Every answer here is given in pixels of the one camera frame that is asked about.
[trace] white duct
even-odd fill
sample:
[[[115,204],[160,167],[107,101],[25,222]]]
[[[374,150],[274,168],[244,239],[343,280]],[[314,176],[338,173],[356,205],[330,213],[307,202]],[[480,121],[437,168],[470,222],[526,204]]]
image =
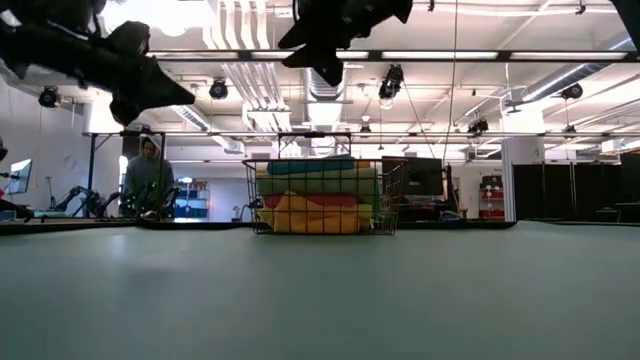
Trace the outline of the white duct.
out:
[[[251,5],[249,4],[249,0],[240,0],[240,11],[242,12],[242,25],[240,30],[240,38],[245,46],[245,48],[249,50],[254,50],[256,48],[253,43],[253,36],[251,31]],[[269,107],[275,108],[277,106],[277,100],[273,94],[271,86],[269,86],[269,81],[267,79],[267,75],[265,73],[265,68],[263,68],[262,64],[254,64],[253,68],[256,73],[260,77],[260,81],[264,84],[264,90],[269,97]]]
[[[207,121],[207,117],[204,116],[195,106],[193,105],[180,105],[180,106],[172,106],[171,109],[176,112],[176,114],[180,115],[183,119],[197,126],[203,131],[208,132],[216,132],[222,131],[219,128],[214,127]],[[220,144],[225,152],[232,154],[244,154],[245,147],[244,144],[240,141],[231,140],[229,138],[225,138],[222,136],[212,136],[211,137],[215,142]]]
[[[271,45],[269,44],[269,39],[267,37],[267,1],[266,0],[257,0],[256,1],[256,34],[258,38],[258,45],[261,50],[269,50],[271,49]],[[268,86],[272,89],[274,97],[278,103],[278,108],[285,109],[286,105],[284,103],[284,98],[282,97],[282,93],[280,91],[280,84],[278,82],[278,78],[276,76],[276,70],[273,63],[263,63],[261,64],[265,69],[265,75],[267,82],[263,83],[265,86]]]
[[[333,87],[313,69],[304,69],[307,115],[315,130],[334,131],[342,115],[342,102],[345,99],[345,86],[341,82]],[[311,139],[316,155],[332,155],[335,139]]]
[[[224,38],[227,40],[227,43],[232,49],[240,49],[240,44],[238,43],[238,38],[236,37],[236,5],[234,0],[224,0],[225,8],[227,11],[227,21],[224,27]],[[240,81],[247,81],[250,85],[247,87],[248,92],[251,93],[251,97],[258,101],[260,109],[267,108],[267,102],[264,100],[264,96],[262,96],[262,92],[260,91],[260,86],[256,81],[255,77],[251,74],[251,69],[249,69],[249,65],[246,63],[239,64],[240,71],[243,75],[243,79]]]
[[[207,0],[210,11],[209,26],[204,27],[202,31],[202,40],[209,49],[226,49],[227,44],[222,37],[222,29],[220,27],[220,2],[218,0]],[[260,106],[257,99],[252,97],[251,91],[248,89],[244,77],[240,73],[237,64],[222,64],[222,70],[231,82],[235,85],[238,93],[249,103],[252,108],[256,109]]]

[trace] ceiling light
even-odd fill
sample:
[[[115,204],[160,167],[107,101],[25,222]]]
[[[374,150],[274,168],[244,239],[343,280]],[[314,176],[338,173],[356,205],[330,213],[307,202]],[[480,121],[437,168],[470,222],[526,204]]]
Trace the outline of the ceiling light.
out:
[[[166,133],[165,135],[171,137],[197,137],[197,136],[208,136],[206,132],[174,132],[174,133]]]
[[[237,137],[277,137],[277,132],[219,132],[221,136],[237,136]]]
[[[368,51],[336,51],[336,56],[340,60],[366,59],[369,57]]]
[[[186,59],[220,59],[235,60],[238,58],[236,51],[149,51],[149,56],[155,56],[158,61],[186,60]]]
[[[612,51],[591,51],[591,52],[514,52],[511,54],[512,60],[575,60],[575,59],[596,59],[596,60],[620,60],[627,56],[626,52]]]
[[[498,57],[497,51],[383,51],[383,59],[416,59],[416,60],[439,60],[439,59],[495,59]]]
[[[200,164],[204,160],[169,160],[169,162],[172,164]]]
[[[293,54],[293,51],[254,51],[251,56],[254,59],[282,60]]]

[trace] screen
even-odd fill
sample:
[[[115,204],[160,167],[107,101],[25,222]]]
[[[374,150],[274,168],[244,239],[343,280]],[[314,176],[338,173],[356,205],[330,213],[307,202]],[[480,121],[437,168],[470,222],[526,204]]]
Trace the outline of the screen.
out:
[[[11,164],[10,175],[7,193],[9,195],[26,193],[31,176],[31,159]]]
[[[388,173],[399,162],[394,159],[406,160],[402,192],[404,195],[433,195],[444,193],[442,172],[442,159],[407,158],[407,157],[382,157],[382,171]]]

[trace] black curtain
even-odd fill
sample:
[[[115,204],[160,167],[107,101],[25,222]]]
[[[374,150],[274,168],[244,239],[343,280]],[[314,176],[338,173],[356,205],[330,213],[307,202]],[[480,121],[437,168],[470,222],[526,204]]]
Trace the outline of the black curtain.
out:
[[[544,166],[544,217],[571,220],[573,208],[571,165]]]
[[[542,165],[514,165],[513,186],[516,201],[516,219],[544,217]]]
[[[598,221],[598,210],[628,201],[617,165],[514,165],[513,178],[517,220]]]

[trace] white wall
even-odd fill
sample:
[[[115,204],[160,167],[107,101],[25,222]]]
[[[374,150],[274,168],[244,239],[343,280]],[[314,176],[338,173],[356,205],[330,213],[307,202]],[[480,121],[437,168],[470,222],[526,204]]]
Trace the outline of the white wall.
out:
[[[230,222],[235,216],[234,206],[249,203],[245,179],[207,179],[209,186],[209,221]],[[251,212],[245,209],[243,221],[251,221]]]
[[[480,184],[482,177],[489,175],[502,175],[501,164],[470,163],[453,165],[451,168],[451,177],[460,178],[460,207],[467,209],[469,219],[478,217]]]
[[[0,134],[9,149],[0,163],[0,172],[9,172],[14,162],[33,159],[28,192],[12,198],[5,195],[5,199],[32,209],[47,209],[50,204],[47,176],[52,177],[52,192],[57,200],[62,200],[73,186],[87,186],[90,140],[82,136],[85,126],[83,116],[72,117],[72,113],[64,109],[44,109],[34,96],[0,80]],[[110,190],[117,190],[121,150],[122,143],[112,139],[96,154],[94,188],[104,196]],[[111,169],[111,158],[115,172]],[[0,184],[4,188],[4,179],[0,179]],[[77,198],[68,210],[75,211],[79,205]]]

